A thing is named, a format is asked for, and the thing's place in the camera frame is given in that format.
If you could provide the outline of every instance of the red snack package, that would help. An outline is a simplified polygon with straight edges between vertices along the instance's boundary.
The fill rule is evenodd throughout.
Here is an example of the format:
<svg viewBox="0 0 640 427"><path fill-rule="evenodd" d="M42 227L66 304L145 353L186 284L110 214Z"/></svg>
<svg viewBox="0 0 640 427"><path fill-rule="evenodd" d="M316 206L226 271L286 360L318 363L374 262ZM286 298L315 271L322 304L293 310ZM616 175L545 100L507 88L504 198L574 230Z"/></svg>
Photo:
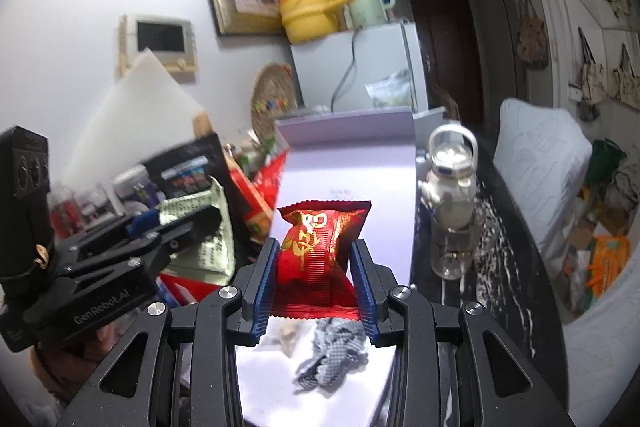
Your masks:
<svg viewBox="0 0 640 427"><path fill-rule="evenodd" d="M277 261L272 315L360 320L346 270L370 209L370 201L305 201L280 209L293 226Z"/></svg>
<svg viewBox="0 0 640 427"><path fill-rule="evenodd" d="M287 152L288 150L278 154L269 165L260 169L254 178L255 189L270 208L276 207L280 179L282 178L284 164L287 161Z"/></svg>

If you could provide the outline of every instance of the white refrigerator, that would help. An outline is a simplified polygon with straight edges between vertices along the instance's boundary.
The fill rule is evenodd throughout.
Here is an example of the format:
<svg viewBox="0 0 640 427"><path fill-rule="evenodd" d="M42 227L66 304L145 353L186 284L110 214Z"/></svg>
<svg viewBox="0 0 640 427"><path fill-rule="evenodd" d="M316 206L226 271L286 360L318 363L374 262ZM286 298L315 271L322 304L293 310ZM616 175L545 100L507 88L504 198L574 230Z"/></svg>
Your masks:
<svg viewBox="0 0 640 427"><path fill-rule="evenodd" d="M335 100L334 111L373 108L366 84L396 71L412 73L414 112L429 108L420 42L413 23L390 23L329 35L291 47L305 107L330 106L332 96L355 57L354 65Z"/></svg>

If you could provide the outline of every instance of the green bag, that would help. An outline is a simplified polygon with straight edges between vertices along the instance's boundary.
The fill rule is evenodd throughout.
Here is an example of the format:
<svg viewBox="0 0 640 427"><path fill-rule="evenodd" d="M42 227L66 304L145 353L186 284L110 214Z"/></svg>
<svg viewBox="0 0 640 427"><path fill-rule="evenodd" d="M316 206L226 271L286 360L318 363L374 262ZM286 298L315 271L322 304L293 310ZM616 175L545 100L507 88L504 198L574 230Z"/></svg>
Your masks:
<svg viewBox="0 0 640 427"><path fill-rule="evenodd" d="M587 174L584 176L584 184L588 187L609 184L613 173L625 158L626 153L612 140L594 140L593 153L591 153Z"/></svg>

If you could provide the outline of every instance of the blue gripper pad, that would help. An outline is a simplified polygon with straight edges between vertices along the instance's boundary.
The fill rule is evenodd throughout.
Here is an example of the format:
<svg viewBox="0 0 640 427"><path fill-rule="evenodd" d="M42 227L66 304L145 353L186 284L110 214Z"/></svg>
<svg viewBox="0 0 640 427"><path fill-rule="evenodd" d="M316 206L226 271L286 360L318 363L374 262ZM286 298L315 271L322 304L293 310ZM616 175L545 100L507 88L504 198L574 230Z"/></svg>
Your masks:
<svg viewBox="0 0 640 427"><path fill-rule="evenodd" d="M376 344L378 334L380 333L376 316L376 302L373 298L373 292L371 291L369 278L367 277L367 271L365 270L360 250L355 242L351 243L350 269L353 286L356 290L360 320L364 326L365 333L367 333L369 340L371 340L371 344Z"/></svg>
<svg viewBox="0 0 640 427"><path fill-rule="evenodd" d="M254 301L254 323L251 326L250 334L254 338L255 343L260 342L260 337L267 330L267 323L271 315L271 307L273 306L273 297L276 293L276 261L280 253L280 245L277 241L268 239L271 242L269 256L267 258L262 279L255 295Z"/></svg>

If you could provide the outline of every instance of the screw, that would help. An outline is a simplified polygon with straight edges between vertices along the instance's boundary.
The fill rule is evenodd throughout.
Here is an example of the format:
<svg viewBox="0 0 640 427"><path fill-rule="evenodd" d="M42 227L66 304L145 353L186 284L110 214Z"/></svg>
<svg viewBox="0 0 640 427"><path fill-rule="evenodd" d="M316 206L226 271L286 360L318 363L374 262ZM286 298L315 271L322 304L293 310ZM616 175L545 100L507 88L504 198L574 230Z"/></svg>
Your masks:
<svg viewBox="0 0 640 427"><path fill-rule="evenodd" d="M407 286L396 286L391 290L391 295L396 299L406 299L411 295L411 290Z"/></svg>
<svg viewBox="0 0 640 427"><path fill-rule="evenodd" d="M165 309L166 306L164 305L164 303L154 302L152 304L149 304L149 308L146 309L146 312L149 315L153 315L154 317L156 317L157 315L162 315Z"/></svg>
<svg viewBox="0 0 640 427"><path fill-rule="evenodd" d="M482 304L475 301L468 302L465 304L465 311L469 315L479 315L482 313Z"/></svg>
<svg viewBox="0 0 640 427"><path fill-rule="evenodd" d="M223 288L220 288L218 294L223 299L232 299L236 295L238 295L238 288L236 288L235 286L224 286Z"/></svg>

